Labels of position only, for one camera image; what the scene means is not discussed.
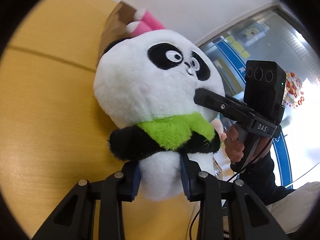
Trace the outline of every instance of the yellow wooden surface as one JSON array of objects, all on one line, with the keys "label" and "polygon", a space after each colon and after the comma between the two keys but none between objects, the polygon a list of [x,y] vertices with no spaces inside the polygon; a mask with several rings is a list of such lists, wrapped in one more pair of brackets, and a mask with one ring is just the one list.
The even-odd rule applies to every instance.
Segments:
[{"label": "yellow wooden surface", "polygon": [[[114,5],[44,0],[1,59],[0,187],[30,237],[80,179],[122,167],[106,144],[116,127],[92,91],[99,36]],[[158,203],[138,195],[124,204],[126,238],[185,239],[193,207],[183,195]]]}]

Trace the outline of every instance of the device handle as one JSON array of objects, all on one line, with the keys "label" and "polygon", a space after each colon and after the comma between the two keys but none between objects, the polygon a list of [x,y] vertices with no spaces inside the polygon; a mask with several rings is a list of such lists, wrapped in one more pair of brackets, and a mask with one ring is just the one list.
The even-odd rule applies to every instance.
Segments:
[{"label": "device handle", "polygon": [[239,133],[238,140],[244,144],[244,150],[242,159],[239,162],[231,162],[230,168],[235,172],[240,172],[251,160],[259,143],[260,136],[254,133],[248,133],[238,122],[236,122],[234,126]]}]

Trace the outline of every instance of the camera lens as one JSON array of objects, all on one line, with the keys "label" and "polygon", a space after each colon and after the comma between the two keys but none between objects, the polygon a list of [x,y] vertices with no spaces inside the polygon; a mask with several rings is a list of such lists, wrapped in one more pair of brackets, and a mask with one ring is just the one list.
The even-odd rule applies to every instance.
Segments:
[{"label": "camera lens", "polygon": [[256,68],[256,70],[254,71],[254,78],[257,81],[260,81],[262,79],[262,76],[263,76],[262,68]]},{"label": "camera lens", "polygon": [[272,80],[273,80],[273,73],[272,73],[271,70],[268,70],[268,71],[266,72],[266,81],[267,81],[267,82],[271,82]]},{"label": "camera lens", "polygon": [[251,77],[253,72],[252,68],[249,67],[246,71],[247,71],[247,77]]}]

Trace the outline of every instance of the yellow sticky note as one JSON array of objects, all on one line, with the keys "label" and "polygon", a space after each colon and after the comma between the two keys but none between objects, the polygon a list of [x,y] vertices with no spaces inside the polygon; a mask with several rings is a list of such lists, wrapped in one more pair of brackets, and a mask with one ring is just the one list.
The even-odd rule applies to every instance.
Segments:
[{"label": "yellow sticky note", "polygon": [[250,57],[250,54],[245,50],[244,52],[242,52],[240,54],[240,56],[243,57],[244,59],[246,59],[246,58]]},{"label": "yellow sticky note", "polygon": [[244,51],[244,48],[239,44],[238,41],[233,41],[231,43],[231,46],[239,53],[241,53],[242,51]]},{"label": "yellow sticky note", "polygon": [[229,36],[229,37],[226,38],[226,40],[227,40],[227,42],[231,43],[231,42],[233,42],[235,40],[235,38],[232,37],[232,36]]}]

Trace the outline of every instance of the black cable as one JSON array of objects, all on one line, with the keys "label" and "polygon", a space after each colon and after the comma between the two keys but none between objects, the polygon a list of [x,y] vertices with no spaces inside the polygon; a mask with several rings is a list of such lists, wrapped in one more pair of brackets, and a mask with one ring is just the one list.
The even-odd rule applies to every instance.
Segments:
[{"label": "black cable", "polygon": [[[233,175],[230,179],[227,180],[227,182],[229,182],[230,180],[232,180],[234,177],[236,177],[238,174],[240,174],[242,171],[244,171],[247,167],[249,167],[250,165],[253,164],[253,162],[255,162],[259,157],[260,155],[267,149],[267,147],[269,146],[269,144],[271,143],[272,141],[272,138],[269,139],[268,143],[265,145],[265,147],[258,153],[257,156],[255,156],[255,158],[250,161],[246,166],[244,166],[241,171],[237,172],[235,175]],[[191,231],[192,231],[192,227],[193,227],[193,224],[195,223],[196,221],[196,218],[197,216],[199,215],[200,213],[200,210],[196,213],[195,217],[193,218],[191,224],[190,224],[190,228],[189,228],[189,237],[190,237],[190,240],[192,240],[192,236],[191,236]]]}]

